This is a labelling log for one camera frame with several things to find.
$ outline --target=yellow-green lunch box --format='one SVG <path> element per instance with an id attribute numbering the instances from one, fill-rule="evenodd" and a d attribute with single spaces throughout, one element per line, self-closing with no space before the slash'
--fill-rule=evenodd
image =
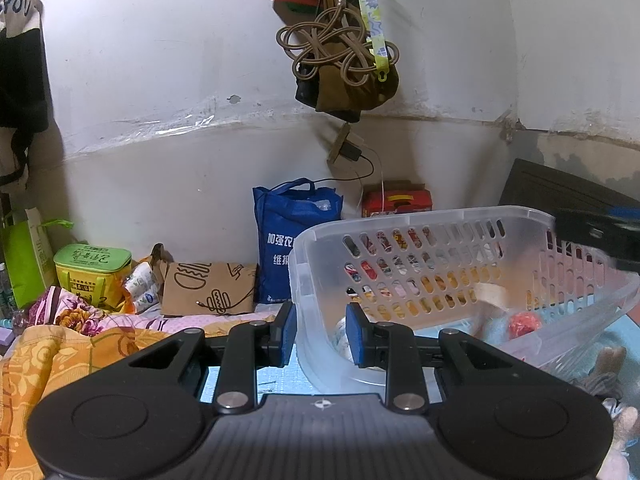
<path id="1" fill-rule="evenodd" d="M 131 273 L 125 249 L 70 244 L 53 257 L 60 286 L 87 303 L 115 310 L 122 300 L 122 280 Z"/>

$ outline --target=circular pad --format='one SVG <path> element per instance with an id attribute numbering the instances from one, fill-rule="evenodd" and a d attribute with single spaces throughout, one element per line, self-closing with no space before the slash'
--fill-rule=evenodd
<path id="1" fill-rule="evenodd" d="M 36 405 L 27 437 L 45 474 L 127 480 L 179 462 L 203 425 L 198 401 L 180 386 L 79 382 Z"/>
<path id="2" fill-rule="evenodd" d="M 145 403 L 135 397 L 103 395 L 82 402 L 72 418 L 76 430 L 90 438 L 118 438 L 142 427 Z"/>
<path id="3" fill-rule="evenodd" d="M 613 436 L 609 413 L 569 386 L 464 386 L 437 422 L 449 449 L 498 480 L 595 475 Z"/>

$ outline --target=white wall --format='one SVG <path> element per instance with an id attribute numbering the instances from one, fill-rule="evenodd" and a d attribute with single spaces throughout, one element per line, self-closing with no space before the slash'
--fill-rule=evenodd
<path id="1" fill-rule="evenodd" d="M 640 0 L 511 0 L 527 128 L 640 141 Z"/>
<path id="2" fill-rule="evenodd" d="M 163 130 L 310 110 L 294 100 L 271 0 L 42 1 L 61 146 L 39 136 L 36 164 L 144 137 L 151 121 Z M 515 106 L 509 0 L 380 2 L 401 49 L 401 87 L 378 113 L 493 121 Z M 241 101 L 230 104 L 232 95 Z"/>
<path id="3" fill-rule="evenodd" d="M 370 169 L 341 159 L 330 171 L 324 160 L 337 121 L 318 114 L 301 124 L 244 120 L 106 148 L 33 172 L 30 191 L 44 218 L 75 221 L 79 240 L 124 247 L 137 258 L 164 242 L 181 260 L 256 262 L 252 187 Z M 439 209 L 497 203 L 511 167 L 497 127 L 365 118 L 354 131 L 380 154 L 385 179 L 427 183 Z M 364 182 L 379 182 L 376 155 L 364 153 L 376 165 Z M 337 186 L 343 216 L 353 218 L 359 182 L 322 185 Z M 49 234 L 56 247 L 70 242 L 63 228 Z"/>

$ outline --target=orange blanket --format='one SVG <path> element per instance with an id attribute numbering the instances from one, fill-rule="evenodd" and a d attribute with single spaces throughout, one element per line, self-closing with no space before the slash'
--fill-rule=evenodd
<path id="1" fill-rule="evenodd" d="M 226 335 L 237 323 L 215 323 L 204 330 L 207 336 Z M 42 397 L 168 336 L 130 328 L 111 328 L 91 338 L 61 326 L 25 330 L 14 354 L 0 362 L 2 480 L 44 478 L 25 432 L 27 418 Z"/>

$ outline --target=green box lid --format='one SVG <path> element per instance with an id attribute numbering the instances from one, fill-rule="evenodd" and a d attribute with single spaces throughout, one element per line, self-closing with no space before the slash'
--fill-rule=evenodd
<path id="1" fill-rule="evenodd" d="M 53 261 L 57 265 L 76 269 L 115 272 L 129 264 L 131 252 L 111 247 L 69 244 L 56 253 Z"/>

